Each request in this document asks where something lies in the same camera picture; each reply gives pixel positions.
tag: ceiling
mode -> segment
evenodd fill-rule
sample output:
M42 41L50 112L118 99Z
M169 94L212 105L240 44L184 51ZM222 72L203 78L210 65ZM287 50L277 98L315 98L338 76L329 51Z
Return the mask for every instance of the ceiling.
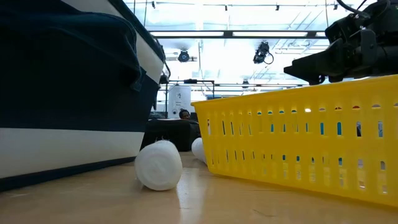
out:
M160 30L325 30L349 14L332 0L124 0L149 31ZM362 0L345 0L357 8ZM375 1L367 1L364 9ZM252 61L264 39L160 39L173 80L188 78L217 83L306 84L283 73L295 58L325 50L327 40L265 39L274 56L271 65ZM175 58L188 50L194 61Z

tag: spotlight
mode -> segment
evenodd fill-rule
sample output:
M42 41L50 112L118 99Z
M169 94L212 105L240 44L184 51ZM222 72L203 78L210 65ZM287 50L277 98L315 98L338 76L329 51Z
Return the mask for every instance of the spotlight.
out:
M166 84L169 83L169 77L165 74L160 76L159 84Z
M187 50L181 50L180 55L178 56L179 62L187 62L189 61L189 54Z
M269 63L265 61L265 59L266 59L266 57L268 55L270 55L271 58L272 58L272 61L269 62ZM264 63L266 63L268 65L270 65L270 64L272 64L274 62L274 56L271 53L269 53L268 42L266 42L266 41L261 42L260 46L256 50L256 54L255 54L255 56L253 58L253 62L256 63L256 64L264 62Z
M242 84L243 85L248 85L249 81L248 80L243 80Z

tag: floor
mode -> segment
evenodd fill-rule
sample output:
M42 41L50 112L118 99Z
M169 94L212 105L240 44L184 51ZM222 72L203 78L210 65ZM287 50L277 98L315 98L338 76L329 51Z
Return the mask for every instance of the floor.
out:
M0 223L398 223L398 210L215 176L181 153L176 189L154 192L134 163L0 194Z

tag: person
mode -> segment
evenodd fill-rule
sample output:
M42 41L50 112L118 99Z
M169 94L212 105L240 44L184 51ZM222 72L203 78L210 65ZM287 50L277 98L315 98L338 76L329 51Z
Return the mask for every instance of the person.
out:
M191 118L191 115L190 115L189 111L187 111L185 109L181 109L179 115L180 115L181 119L190 119Z
M197 138L201 138L199 123L197 123L196 121L192 121L192 120L191 120L191 114L189 113L189 111L187 111L187 110L185 110L185 109L181 109L179 115L180 115L180 118L181 118L181 119L190 120L190 125L191 125L193 128L195 128L195 131L196 131L196 133L197 133Z

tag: security camera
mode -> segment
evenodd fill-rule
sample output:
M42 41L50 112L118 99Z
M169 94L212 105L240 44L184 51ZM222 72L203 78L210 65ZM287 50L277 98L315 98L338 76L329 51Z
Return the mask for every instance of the security camera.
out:
M179 62L187 62L189 61L189 54L187 50L181 50L180 55L178 56Z

